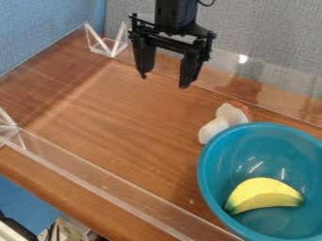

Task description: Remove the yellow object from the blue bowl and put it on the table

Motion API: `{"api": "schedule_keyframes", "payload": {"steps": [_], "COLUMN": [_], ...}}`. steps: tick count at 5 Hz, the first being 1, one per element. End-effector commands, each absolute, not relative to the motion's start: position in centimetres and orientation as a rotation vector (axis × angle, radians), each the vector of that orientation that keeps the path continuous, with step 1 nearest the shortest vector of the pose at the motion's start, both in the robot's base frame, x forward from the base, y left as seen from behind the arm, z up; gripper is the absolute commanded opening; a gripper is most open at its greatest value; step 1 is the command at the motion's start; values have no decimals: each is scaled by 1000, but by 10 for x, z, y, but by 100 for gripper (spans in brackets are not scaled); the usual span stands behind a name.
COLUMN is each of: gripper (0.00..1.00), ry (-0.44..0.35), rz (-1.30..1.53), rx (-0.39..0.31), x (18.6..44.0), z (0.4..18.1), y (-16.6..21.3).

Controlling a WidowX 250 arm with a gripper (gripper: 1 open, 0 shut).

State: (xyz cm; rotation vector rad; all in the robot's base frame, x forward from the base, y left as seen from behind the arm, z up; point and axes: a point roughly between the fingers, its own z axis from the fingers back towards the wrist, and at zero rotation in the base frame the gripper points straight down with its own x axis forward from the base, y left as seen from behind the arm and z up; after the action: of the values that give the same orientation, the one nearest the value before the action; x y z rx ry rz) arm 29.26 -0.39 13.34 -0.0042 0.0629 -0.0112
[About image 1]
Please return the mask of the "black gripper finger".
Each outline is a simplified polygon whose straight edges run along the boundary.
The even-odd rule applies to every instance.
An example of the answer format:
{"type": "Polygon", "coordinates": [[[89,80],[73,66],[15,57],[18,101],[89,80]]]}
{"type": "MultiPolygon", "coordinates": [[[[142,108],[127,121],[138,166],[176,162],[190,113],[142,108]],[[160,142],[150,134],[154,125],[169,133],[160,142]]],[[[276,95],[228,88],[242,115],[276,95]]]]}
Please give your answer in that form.
{"type": "Polygon", "coordinates": [[[147,37],[135,35],[133,38],[133,48],[137,68],[141,77],[146,78],[146,74],[151,72],[156,67],[157,46],[147,37]]]}
{"type": "Polygon", "coordinates": [[[196,39],[193,45],[184,53],[180,81],[181,88],[188,88],[198,79],[202,66],[208,60],[209,51],[206,49],[206,40],[196,39]]]}

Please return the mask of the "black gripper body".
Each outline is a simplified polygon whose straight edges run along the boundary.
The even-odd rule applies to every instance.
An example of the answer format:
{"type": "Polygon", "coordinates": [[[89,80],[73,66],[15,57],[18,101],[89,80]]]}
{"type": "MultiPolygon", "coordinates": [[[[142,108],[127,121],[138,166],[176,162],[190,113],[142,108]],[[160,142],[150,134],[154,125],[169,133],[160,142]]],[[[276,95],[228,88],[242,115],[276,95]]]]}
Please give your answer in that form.
{"type": "Polygon", "coordinates": [[[197,23],[190,23],[177,30],[150,23],[149,16],[145,14],[134,13],[130,19],[133,28],[129,34],[137,49],[162,48],[180,54],[193,49],[200,54],[212,53],[212,45],[217,35],[197,23]]]}

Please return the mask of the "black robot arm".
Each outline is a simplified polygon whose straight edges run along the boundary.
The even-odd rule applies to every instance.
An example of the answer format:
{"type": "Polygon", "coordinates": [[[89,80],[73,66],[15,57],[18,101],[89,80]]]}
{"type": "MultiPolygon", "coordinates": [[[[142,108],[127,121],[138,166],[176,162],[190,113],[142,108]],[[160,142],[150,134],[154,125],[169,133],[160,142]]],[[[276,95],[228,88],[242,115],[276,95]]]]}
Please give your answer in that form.
{"type": "Polygon", "coordinates": [[[142,78],[156,68],[160,48],[184,55],[180,87],[189,88],[198,79],[205,62],[212,59],[217,34],[197,23],[198,5],[212,7],[201,0],[157,0],[154,21],[137,12],[130,15],[137,68],[142,78]]]}

